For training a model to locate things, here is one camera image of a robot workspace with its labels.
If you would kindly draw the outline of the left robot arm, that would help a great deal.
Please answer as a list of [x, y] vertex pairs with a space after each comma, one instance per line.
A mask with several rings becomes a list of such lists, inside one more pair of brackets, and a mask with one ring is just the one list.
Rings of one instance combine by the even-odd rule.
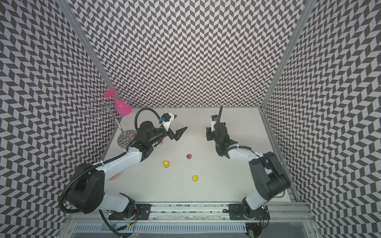
[[164, 138], [179, 140], [187, 130], [187, 127], [184, 127], [172, 131], [170, 125], [177, 115], [164, 113], [160, 116], [154, 109], [149, 111], [156, 116], [159, 127], [154, 127], [151, 121], [139, 124], [139, 115], [145, 110], [142, 108], [135, 115], [134, 126], [137, 134], [123, 153], [93, 165], [82, 163], [76, 168], [58, 200], [58, 207], [62, 212], [88, 214], [100, 210], [121, 213], [128, 219], [133, 217], [137, 210], [135, 200], [124, 193], [106, 192], [107, 182], [128, 167], [147, 159], [154, 151], [155, 145]]

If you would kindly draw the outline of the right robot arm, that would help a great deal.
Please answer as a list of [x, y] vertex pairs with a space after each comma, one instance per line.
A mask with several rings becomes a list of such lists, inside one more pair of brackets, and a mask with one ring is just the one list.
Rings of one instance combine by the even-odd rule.
[[215, 142], [218, 156], [236, 160], [247, 165], [251, 171], [255, 189], [243, 198], [238, 208], [230, 208], [235, 218], [248, 220], [268, 218], [266, 204], [291, 187], [291, 181], [280, 160], [273, 152], [258, 153], [251, 147], [240, 145], [228, 134], [226, 124], [221, 122], [223, 106], [218, 115], [211, 116], [211, 126], [206, 129], [206, 139]]

